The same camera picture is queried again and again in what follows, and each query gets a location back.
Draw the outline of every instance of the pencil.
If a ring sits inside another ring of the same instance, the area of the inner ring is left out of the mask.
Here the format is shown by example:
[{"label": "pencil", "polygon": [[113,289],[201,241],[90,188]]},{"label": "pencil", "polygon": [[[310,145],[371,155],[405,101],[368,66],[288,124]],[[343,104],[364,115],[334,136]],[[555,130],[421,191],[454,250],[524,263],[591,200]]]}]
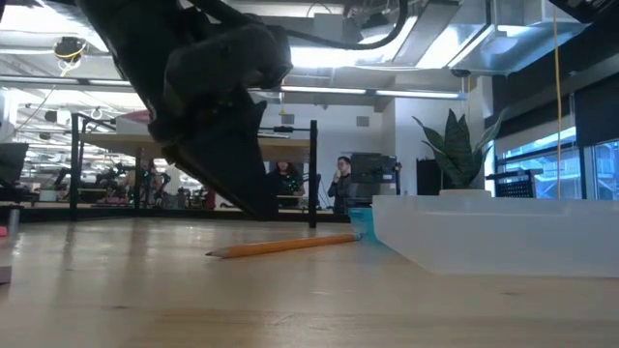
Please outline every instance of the pencil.
[{"label": "pencil", "polygon": [[292,250],[303,247],[319,247],[332,244],[355,242],[361,239],[361,234],[344,234],[330,237],[316,237],[289,241],[255,243],[241,246],[229,246],[208,252],[207,256],[221,258],[261,255],[269,252]]}]

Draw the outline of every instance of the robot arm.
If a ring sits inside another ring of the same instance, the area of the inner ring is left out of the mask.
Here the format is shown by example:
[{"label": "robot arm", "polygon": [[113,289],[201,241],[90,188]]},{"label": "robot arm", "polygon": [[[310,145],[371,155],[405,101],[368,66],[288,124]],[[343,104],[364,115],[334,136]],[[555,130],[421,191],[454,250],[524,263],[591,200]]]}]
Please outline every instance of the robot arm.
[{"label": "robot arm", "polygon": [[256,218],[277,211],[263,185],[257,131],[266,102],[249,87],[278,86],[292,69],[287,37],[220,1],[78,0],[115,63],[151,112],[169,162]]}]

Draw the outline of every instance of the plant leaf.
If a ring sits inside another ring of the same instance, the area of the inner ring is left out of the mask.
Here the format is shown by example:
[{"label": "plant leaf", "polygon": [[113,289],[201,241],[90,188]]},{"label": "plant leaf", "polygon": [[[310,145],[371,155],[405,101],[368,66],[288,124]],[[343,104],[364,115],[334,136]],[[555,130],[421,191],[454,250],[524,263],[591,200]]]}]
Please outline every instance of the plant leaf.
[{"label": "plant leaf", "polygon": [[427,141],[422,140],[422,142],[429,146],[434,153],[434,159],[438,166],[443,170],[457,188],[464,188],[464,183],[462,181],[462,173],[459,169],[452,163],[452,161],[445,155],[444,153],[435,149],[432,145],[430,145]]},{"label": "plant leaf", "polygon": [[462,130],[464,132],[466,132],[466,138],[468,139],[468,142],[471,142],[471,134],[468,131],[468,125],[466,124],[466,117],[464,114],[462,114],[462,117],[460,117],[460,119],[457,121],[457,123],[460,125],[460,127],[462,128]]},{"label": "plant leaf", "polygon": [[427,141],[432,144],[433,147],[435,147],[436,149],[440,150],[441,152],[445,151],[445,142],[443,140],[443,137],[441,136],[441,134],[438,133],[438,131],[433,130],[431,128],[428,128],[426,126],[424,126],[424,124],[415,116],[412,116],[413,119],[415,121],[417,121],[417,124],[424,130],[424,133],[426,134],[426,138]]},{"label": "plant leaf", "polygon": [[482,151],[482,149],[478,149],[477,151],[475,151],[473,158],[475,159],[476,169],[468,173],[468,176],[465,177],[466,180],[464,180],[464,184],[468,183],[468,185],[470,185],[475,180],[475,178],[477,178],[480,170],[482,170],[482,168],[484,167],[487,153],[490,151],[491,148],[491,146],[488,146],[487,149],[485,149],[484,151]]},{"label": "plant leaf", "polygon": [[490,140],[496,137],[496,135],[499,133],[499,130],[501,129],[501,123],[503,122],[503,117],[507,113],[508,109],[509,107],[504,108],[503,111],[501,111],[501,113],[499,114],[499,118],[496,120],[494,125],[492,125],[489,129],[487,129],[484,132],[484,135],[482,136],[482,140],[480,140],[480,142],[477,143],[477,145],[475,145],[476,151],[478,149],[484,148],[484,146],[486,146],[486,144],[489,143]]},{"label": "plant leaf", "polygon": [[456,114],[451,109],[449,110],[449,117],[445,126],[444,153],[462,174],[474,170],[475,162],[473,161],[468,127],[464,130],[457,121]]}]

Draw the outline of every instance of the woman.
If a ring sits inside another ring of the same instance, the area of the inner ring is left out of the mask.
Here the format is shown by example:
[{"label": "woman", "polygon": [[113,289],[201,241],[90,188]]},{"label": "woman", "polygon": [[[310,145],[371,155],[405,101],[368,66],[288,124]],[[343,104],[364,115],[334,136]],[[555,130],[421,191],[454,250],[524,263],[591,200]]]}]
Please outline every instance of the woman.
[{"label": "woman", "polygon": [[[303,188],[303,176],[290,162],[278,162],[276,168],[267,175],[267,178],[276,195],[301,197],[306,194]],[[282,207],[288,208],[299,205],[297,198],[278,198],[278,202]]]}]

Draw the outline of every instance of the potted plant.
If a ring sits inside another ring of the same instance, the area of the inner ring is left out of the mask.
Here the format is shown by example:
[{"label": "potted plant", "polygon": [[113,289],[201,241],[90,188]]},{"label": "potted plant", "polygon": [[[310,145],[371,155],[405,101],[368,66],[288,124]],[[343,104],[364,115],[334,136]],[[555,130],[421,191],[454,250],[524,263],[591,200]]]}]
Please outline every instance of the potted plant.
[{"label": "potted plant", "polygon": [[482,139],[473,148],[464,115],[458,120],[454,111],[449,110],[444,137],[438,131],[425,127],[417,117],[413,116],[426,134],[427,141],[422,142],[429,146],[438,166],[454,183],[455,189],[443,189],[440,192],[441,195],[482,194],[489,196],[489,191],[472,189],[471,184],[484,165],[486,155],[491,148],[490,146],[485,149],[485,146],[499,132],[502,118],[503,113],[499,115],[496,123],[484,132]]}]

